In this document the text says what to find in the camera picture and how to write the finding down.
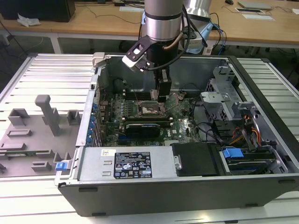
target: white tissue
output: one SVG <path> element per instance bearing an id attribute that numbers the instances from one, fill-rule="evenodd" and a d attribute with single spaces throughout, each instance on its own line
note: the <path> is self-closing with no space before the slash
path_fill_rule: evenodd
<path id="1" fill-rule="evenodd" d="M 299 14 L 299 9 L 295 9 L 295 8 L 293 8 L 292 11 L 293 11 L 293 13 L 295 13 L 296 15 Z"/>
<path id="2" fill-rule="evenodd" d="M 37 25 L 41 24 L 38 19 L 25 18 L 25 17 L 21 16 L 20 14 L 18 14 L 18 16 L 19 16 L 18 22 L 26 27 L 37 26 Z"/>

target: wooden desk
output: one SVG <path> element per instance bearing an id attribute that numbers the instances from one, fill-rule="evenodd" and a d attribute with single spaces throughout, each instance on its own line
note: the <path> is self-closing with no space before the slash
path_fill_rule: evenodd
<path id="1" fill-rule="evenodd" d="M 297 8 L 299 2 L 278 0 L 249 0 L 263 2 L 271 7 Z M 227 33 L 227 45 L 246 45 L 257 47 L 282 47 L 299 48 L 299 15 L 287 13 L 281 8 L 275 8 L 265 14 L 271 14 L 275 21 L 249 20 L 236 12 L 236 7 L 241 7 L 237 0 L 234 5 L 225 4 L 222 0 L 213 0 L 210 13 L 216 12 L 219 16 L 220 27 Z M 211 15 L 212 21 L 217 23 L 216 15 Z M 209 40 L 218 40 L 219 34 L 212 31 Z"/>
<path id="2" fill-rule="evenodd" d="M 299 2 L 278 0 L 250 0 L 269 4 L 272 7 L 299 8 Z M 68 23 L 41 21 L 40 26 L 24 27 L 17 21 L 2 20 L 3 24 L 13 35 L 45 36 L 49 37 L 55 53 L 62 53 L 59 38 L 88 38 L 110 40 L 137 40 L 139 23 L 142 17 L 140 12 L 121 12 L 119 7 L 108 6 L 83 6 L 76 4 L 76 12 Z M 227 35 L 227 45 L 299 48 L 299 15 L 287 13 L 281 8 L 271 10 L 275 21 L 248 20 L 241 13 L 232 13 L 226 8 L 235 11 L 239 7 L 237 0 L 230 6 L 224 0 L 212 0 L 211 13 L 217 13 L 220 26 Z M 215 15 L 212 21 L 217 22 Z M 0 34 L 7 32 L 0 27 Z M 209 48 L 218 40 L 219 34 L 212 31 L 208 40 Z"/>

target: orange wire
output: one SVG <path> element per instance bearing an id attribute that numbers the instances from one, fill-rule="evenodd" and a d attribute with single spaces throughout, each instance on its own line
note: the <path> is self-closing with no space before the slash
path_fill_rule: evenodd
<path id="1" fill-rule="evenodd" d="M 233 140 L 229 145 L 233 145 L 235 144 L 236 142 L 238 142 L 239 140 L 241 140 L 243 138 L 243 135 L 241 135 L 240 137 L 236 138 L 235 140 Z"/>
<path id="2" fill-rule="evenodd" d="M 260 133 L 256 129 L 254 129 L 254 128 L 251 128 L 251 130 L 256 134 L 258 144 L 261 145 L 261 136 L 260 136 Z"/>

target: blue drive bracket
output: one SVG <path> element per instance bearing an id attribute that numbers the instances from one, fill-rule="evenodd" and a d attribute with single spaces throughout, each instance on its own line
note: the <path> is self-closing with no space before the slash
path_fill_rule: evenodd
<path id="1" fill-rule="evenodd" d="M 243 152 L 240 148 L 226 148 L 222 151 L 225 158 L 243 158 Z"/>
<path id="2" fill-rule="evenodd" d="M 68 171 L 71 169 L 70 165 L 71 165 L 72 160 L 67 160 L 67 161 L 61 161 L 58 162 L 56 164 L 55 170 L 56 171 Z"/>

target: warning label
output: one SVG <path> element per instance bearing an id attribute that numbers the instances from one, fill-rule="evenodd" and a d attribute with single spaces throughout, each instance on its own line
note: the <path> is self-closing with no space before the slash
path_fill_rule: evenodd
<path id="1" fill-rule="evenodd" d="M 115 153 L 115 179 L 152 178 L 150 153 Z"/>

